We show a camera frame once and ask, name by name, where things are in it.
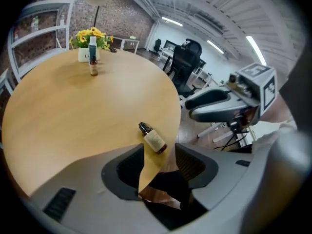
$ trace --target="office chair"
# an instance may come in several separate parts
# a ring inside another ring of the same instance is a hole
[[[200,44],[194,40],[186,39],[186,42],[175,47],[174,57],[172,60],[172,69],[175,74],[172,78],[179,95],[187,98],[193,95],[196,89],[200,89],[194,85],[191,89],[186,85],[192,71],[199,66],[202,48]]]
[[[156,51],[156,53],[158,53],[158,51],[160,50],[160,45],[161,45],[161,40],[157,39],[155,41],[155,46],[154,46],[154,50]]]

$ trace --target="flower vase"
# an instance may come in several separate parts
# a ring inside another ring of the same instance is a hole
[[[99,60],[99,50],[96,52],[97,60]],[[89,48],[79,48],[78,50],[78,61],[89,62]]]

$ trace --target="potted plant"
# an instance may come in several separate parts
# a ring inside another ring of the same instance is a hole
[[[76,39],[70,38],[69,42],[72,48],[79,47],[78,61],[88,62],[89,61],[89,42],[90,37],[97,37],[97,47],[105,50],[109,50],[109,42],[113,42],[114,37],[108,37],[105,33],[100,32],[97,28],[92,27],[91,29],[81,30],[76,35]],[[97,59],[99,59],[99,51],[97,49]]]

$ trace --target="ceiling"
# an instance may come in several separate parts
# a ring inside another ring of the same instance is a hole
[[[285,75],[304,46],[304,31],[286,0],[135,1],[155,20],[164,22],[162,16],[176,20],[212,41],[227,58],[259,62],[246,39],[252,36],[267,65]]]

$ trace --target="black cable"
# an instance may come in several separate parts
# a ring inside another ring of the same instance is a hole
[[[226,147],[228,147],[228,146],[232,146],[232,145],[234,145],[234,144],[236,144],[236,143],[240,142],[241,140],[243,140],[246,136],[247,136],[247,134],[246,134],[243,138],[241,138],[241,139],[239,139],[239,140],[235,141],[234,143],[232,143],[232,144],[230,144],[230,145],[218,146],[218,147],[216,147],[216,148],[214,148],[214,149],[217,149],[217,148],[220,148],[220,147],[222,147],[222,148],[226,148]]]

